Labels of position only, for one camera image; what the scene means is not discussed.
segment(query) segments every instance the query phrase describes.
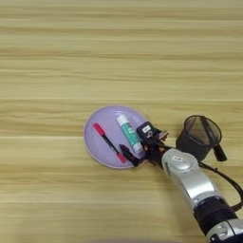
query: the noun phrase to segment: purple plate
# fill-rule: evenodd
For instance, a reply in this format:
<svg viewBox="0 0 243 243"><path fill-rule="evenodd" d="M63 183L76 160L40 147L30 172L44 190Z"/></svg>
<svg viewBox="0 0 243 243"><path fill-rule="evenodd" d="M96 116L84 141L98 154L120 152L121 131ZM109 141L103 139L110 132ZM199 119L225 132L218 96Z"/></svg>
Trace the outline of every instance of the purple plate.
<svg viewBox="0 0 243 243"><path fill-rule="evenodd" d="M134 167L133 164L128 160L125 163L120 162L116 154L93 127L93 124L97 122L120 153L122 151L119 144L124 144L136 155L117 122L117 117L120 114L124 114L135 129L146 122L146 119L139 112L131 108L106 106L97 110L86 122L84 142L89 154L99 163L114 169L127 169ZM143 153L136 155L138 158L143 156Z"/></svg>

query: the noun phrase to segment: red pen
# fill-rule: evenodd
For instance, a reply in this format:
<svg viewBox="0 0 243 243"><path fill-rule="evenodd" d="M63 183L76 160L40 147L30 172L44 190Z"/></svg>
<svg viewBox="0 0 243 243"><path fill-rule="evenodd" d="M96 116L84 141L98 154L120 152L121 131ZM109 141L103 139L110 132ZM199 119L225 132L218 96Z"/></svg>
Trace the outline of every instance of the red pen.
<svg viewBox="0 0 243 243"><path fill-rule="evenodd" d="M103 131L101 126L98 123L94 123L93 126L96 129L96 131L103 137L103 139L109 145L109 147L113 150L113 152L117 155L120 162L125 163L126 158L122 154L120 154L120 152L116 149L116 147L113 145L113 143L110 141L110 139L105 135L105 132Z"/></svg>

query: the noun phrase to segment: wood grain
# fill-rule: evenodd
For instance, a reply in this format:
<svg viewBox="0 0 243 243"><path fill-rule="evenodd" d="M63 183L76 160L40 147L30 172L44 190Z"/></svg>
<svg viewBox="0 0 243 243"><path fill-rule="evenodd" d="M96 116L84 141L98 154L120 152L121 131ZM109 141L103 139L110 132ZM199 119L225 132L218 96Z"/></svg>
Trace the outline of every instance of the wood grain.
<svg viewBox="0 0 243 243"><path fill-rule="evenodd" d="M0 35L4 242L204 242L162 172L101 166L84 124L102 106L127 105L174 145L185 118L204 114L229 158L207 162L243 185L242 1L2 0Z"/></svg>

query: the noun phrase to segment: black cable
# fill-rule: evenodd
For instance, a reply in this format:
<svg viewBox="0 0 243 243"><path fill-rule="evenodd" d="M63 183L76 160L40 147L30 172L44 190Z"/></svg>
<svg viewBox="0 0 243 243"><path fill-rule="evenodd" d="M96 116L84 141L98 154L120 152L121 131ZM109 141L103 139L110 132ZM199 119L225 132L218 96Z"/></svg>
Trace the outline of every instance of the black cable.
<svg viewBox="0 0 243 243"><path fill-rule="evenodd" d="M232 184L232 186L235 188L235 190L239 193L239 196L240 196L240 202L235 204L234 206L232 206L232 209L235 212L239 211L243 207L243 190L242 190L241 186L232 178L230 178L230 177L226 176L224 173L218 171L217 168L213 168L213 167L211 167L211 166L209 166L209 165L207 165L203 162L199 162L198 164L202 169L213 171L214 173L225 178L230 184Z"/></svg>

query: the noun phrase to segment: glue stick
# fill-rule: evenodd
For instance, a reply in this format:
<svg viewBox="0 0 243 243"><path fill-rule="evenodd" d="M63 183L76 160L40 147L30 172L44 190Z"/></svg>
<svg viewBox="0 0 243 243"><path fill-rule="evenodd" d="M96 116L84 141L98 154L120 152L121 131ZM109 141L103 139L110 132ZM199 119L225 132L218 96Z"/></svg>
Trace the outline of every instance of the glue stick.
<svg viewBox="0 0 243 243"><path fill-rule="evenodd" d="M139 154L143 151L140 144L140 138L136 131L134 130L132 124L129 122L127 117L123 114L119 115L117 118L118 124L121 127L123 134L126 136L130 145L132 146L134 152Z"/></svg>

